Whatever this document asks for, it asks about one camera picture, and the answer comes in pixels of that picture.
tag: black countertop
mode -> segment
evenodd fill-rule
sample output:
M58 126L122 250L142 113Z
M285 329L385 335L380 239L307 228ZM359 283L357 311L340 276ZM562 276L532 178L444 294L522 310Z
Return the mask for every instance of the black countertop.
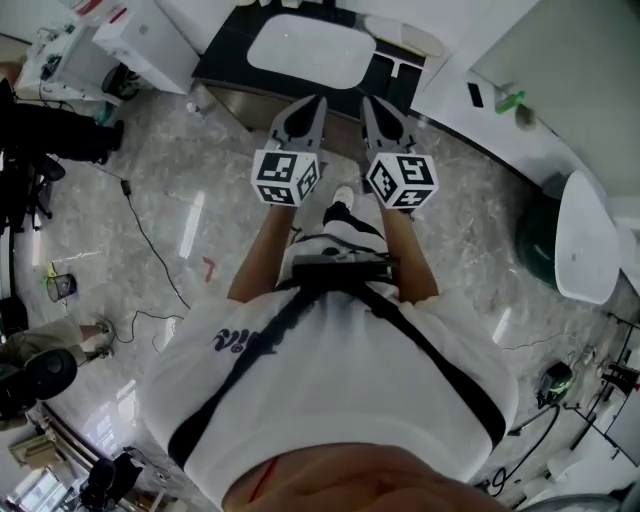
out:
M283 99L299 99L310 94L327 98L329 109L353 119L360 118L363 96L386 98L400 111L408 114L421 70L401 65L397 78L391 77L394 62L374 55L360 84L351 89L333 89L301 78L258 69L249 64L247 53L264 24L279 14L294 14L353 27L356 14L344 9L328 8L303 2L298 9L288 9L274 0L266 7L257 2L248 7L236 7L216 34L200 59L193 77L205 84L228 89L266 94ZM392 55L420 67L424 58L376 39L376 51Z

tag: marble floor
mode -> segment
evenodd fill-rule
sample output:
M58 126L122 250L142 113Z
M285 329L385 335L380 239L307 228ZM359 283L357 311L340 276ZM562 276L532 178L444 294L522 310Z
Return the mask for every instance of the marble floor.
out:
M105 169L130 180L140 222L186 302L193 304L225 291L260 227L266 207L255 197L249 174L253 152L264 144L265 134L247 133L221 107L203 119L195 117L187 113L187 101L150 94L128 104L122 112L127 122L123 147ZM541 373L557 360L579 361L588 347L595 348L596 362L602 361L620 337L603 312L628 318L640 301L622 278L603 307L565 299L535 280L516 261L512 243L515 222L535 192L532 187L436 128L418 129L417 138L435 159L441 190L416 212L415 229L440 287L461 288L505 351L520 384L520 422L536 411L533 390ZM331 154L327 161L324 179L296 217L296 227L305 232L318 229L338 183L357 186L355 163ZM52 190L53 219L40 232L16 238L17 290L30 324L66 314L91 323L98 313L114 322L126 342L132 339L137 310L184 316L186 308L141 236L119 179L88 164L63 163L67 176ZM358 197L355 213L380 226L372 199ZM208 280L210 261L215 269ZM59 274L77 278L78 292L66 305L52 303L42 284L50 262ZM116 342L113 358L81 367L73 385L50 405L107 455L127 445L139 447L171 472L170 494L193 509L211 510L155 445L136 399L146 365L179 324L176 317L140 315L133 341ZM595 365L587 365L574 387L572 399L584 407L597 388L594 375ZM537 474L549 454L567 446L582 427L568 412L559 421L560 428L516 476L526 480ZM478 480L516 462L544 423L522 438L507 439ZM151 490L159 485L152 477L141 478L140 484ZM518 486L510 482L507 490L505 500L517 495Z

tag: red mark on floor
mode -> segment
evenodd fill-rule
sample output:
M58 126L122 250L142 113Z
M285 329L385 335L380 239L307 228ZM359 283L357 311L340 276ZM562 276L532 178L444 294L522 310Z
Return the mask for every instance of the red mark on floor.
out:
M202 257L202 259L206 265L209 265L209 271L207 272L207 277L204 278L204 282L208 283L209 281L211 281L211 278L213 277L213 272L216 269L216 262L213 260L210 260L209 258L205 258L204 256Z

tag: black harness strap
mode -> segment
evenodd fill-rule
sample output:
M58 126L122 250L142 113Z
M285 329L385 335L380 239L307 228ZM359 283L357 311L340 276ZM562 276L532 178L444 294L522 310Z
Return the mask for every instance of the black harness strap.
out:
M360 299L371 308L376 316L384 318L405 336L413 340L431 358L442 372L442 375L480 421L489 434L493 447L495 448L498 445L507 430L505 419L498 407L478 383L462 370L449 363L429 343L424 335L402 315L398 306L369 288L366 283L332 283L331 288ZM328 288L303 285L293 299L271 319L265 329L240 354L218 391L176 429L169 441L168 452L169 456L180 468L184 469L187 459L198 444L198 441L200 441L213 414L227 392L242 378L261 355L271 352L274 346L280 344L284 333L287 329L295 326L304 310L328 291L330 291Z

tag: white t-shirt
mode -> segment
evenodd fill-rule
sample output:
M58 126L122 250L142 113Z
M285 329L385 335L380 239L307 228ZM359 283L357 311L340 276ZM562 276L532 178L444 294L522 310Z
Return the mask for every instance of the white t-shirt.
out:
M344 231L353 228L344 223L329 227L330 234L342 231L343 240L362 242L361 233L347 237ZM375 235L364 238L369 247L380 243ZM345 250L333 238L316 238L294 244L285 262L293 253L317 254L327 246ZM287 263L283 268L286 276ZM395 287L372 287L391 300L397 296ZM219 388L247 340L295 293L275 292L248 304L212 300L191 310L141 388L145 423L165 450L175 430ZM449 362L485 390L509 427L516 381L463 294L445 292L399 307ZM228 392L184 469L220 507L231 485L261 462L334 443L404 448L462 481L491 452L489 435L432 360L358 299L331 292Z

